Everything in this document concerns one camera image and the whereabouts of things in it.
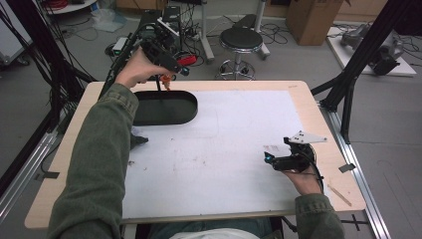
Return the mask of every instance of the gray floor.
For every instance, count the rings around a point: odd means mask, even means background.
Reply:
[[[89,17],[88,12],[82,11],[77,15],[64,16],[62,21],[78,23]],[[209,25],[225,21],[223,18],[210,20]],[[284,27],[283,20],[265,20],[264,23],[267,22]],[[104,49],[117,37],[133,32],[137,23],[127,21],[124,28],[115,33],[96,32],[89,28],[91,25],[92,22],[77,26],[75,30],[79,36],[73,35],[66,42],[90,74],[103,81],[111,64]],[[230,24],[219,26],[224,29]],[[271,56],[266,61],[253,54],[244,57],[255,66],[259,80],[305,81],[313,88],[340,73],[341,67],[327,43],[320,47],[300,47],[289,33],[283,33],[283,36],[289,40],[288,44],[267,45]],[[217,38],[211,38],[210,42],[215,61],[191,68],[188,77],[179,77],[177,81],[213,80],[219,65],[232,58],[232,54],[218,46]],[[422,41],[415,43],[422,47]],[[407,54],[403,58],[408,63],[422,65],[421,60]],[[414,69],[418,72],[414,78],[360,76],[355,87],[350,124],[352,146],[392,238],[421,238],[422,235],[422,187],[419,185],[422,179],[422,107],[419,103],[422,68]],[[34,65],[22,67],[15,64],[0,72],[0,77],[2,174],[49,110],[49,87]],[[324,95],[320,94],[316,99],[321,100]],[[32,231],[24,226],[40,184],[37,180],[29,183],[0,225],[1,238],[45,237],[45,230]],[[354,214],[357,220],[366,220],[363,212]],[[351,214],[340,213],[340,218],[351,220]],[[360,225],[359,231],[354,225],[345,224],[344,227],[347,238],[373,238],[367,225]],[[288,231],[287,238],[296,236]]]

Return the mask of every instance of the shelf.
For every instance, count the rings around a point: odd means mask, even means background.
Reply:
[[[66,6],[63,9],[60,10],[53,10],[53,11],[47,11],[47,14],[62,14],[62,13],[68,13],[68,12],[74,12],[74,11],[78,11],[81,10],[83,8],[89,7],[91,5],[93,5],[93,3],[96,3],[97,0],[85,0],[84,4],[69,4],[68,6]]]

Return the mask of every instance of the white bracket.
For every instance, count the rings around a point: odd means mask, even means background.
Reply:
[[[157,21],[158,21],[158,22],[159,22],[159,23],[160,23],[163,27],[167,28],[170,32],[172,32],[174,35],[176,35],[177,37],[179,36],[179,33],[178,33],[178,32],[176,32],[176,31],[174,31],[173,29],[171,29],[170,24],[163,22],[161,17],[159,17],[159,18],[157,19]]]
[[[289,142],[295,142],[300,144],[306,144],[311,142],[325,142],[327,141],[326,137],[311,134],[304,131],[299,131],[293,137],[289,138]]]

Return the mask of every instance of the green jacket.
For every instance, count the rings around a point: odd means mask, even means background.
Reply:
[[[48,238],[120,238],[121,203],[138,99],[114,84],[91,108],[72,153],[64,191],[54,204]],[[324,195],[296,199],[300,238],[343,238]]]

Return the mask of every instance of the red component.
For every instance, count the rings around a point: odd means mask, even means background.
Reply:
[[[196,56],[185,57],[177,60],[177,62],[182,66],[189,66],[196,63]]]

